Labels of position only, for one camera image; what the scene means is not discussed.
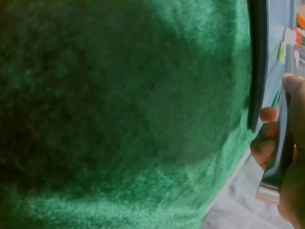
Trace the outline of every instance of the metal handle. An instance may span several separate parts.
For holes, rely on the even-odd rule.
[[[295,49],[292,45],[286,46],[285,73],[296,75]],[[280,188],[284,175],[292,163],[295,142],[289,126],[290,96],[281,90],[279,123],[279,138],[276,156],[268,161],[256,198],[268,203],[279,205]]]

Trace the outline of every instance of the green felt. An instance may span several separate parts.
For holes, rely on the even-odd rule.
[[[0,32],[0,228],[200,228],[253,137],[246,0],[2,0]]]

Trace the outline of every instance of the hand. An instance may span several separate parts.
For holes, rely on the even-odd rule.
[[[295,139],[293,163],[288,168],[280,192],[279,212],[295,228],[305,228],[305,80],[285,75],[283,87],[291,95],[290,125]],[[251,154],[262,169],[274,157],[278,138],[278,110],[267,107],[260,117],[265,123],[259,136],[251,143]]]

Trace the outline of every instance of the white sheet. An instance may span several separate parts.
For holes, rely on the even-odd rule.
[[[255,199],[263,175],[253,158],[233,174],[215,199],[203,229],[293,229],[277,207]]]

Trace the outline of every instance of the black edge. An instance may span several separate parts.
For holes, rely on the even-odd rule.
[[[256,131],[268,69],[268,0],[248,0],[252,45],[252,83],[248,128]]]

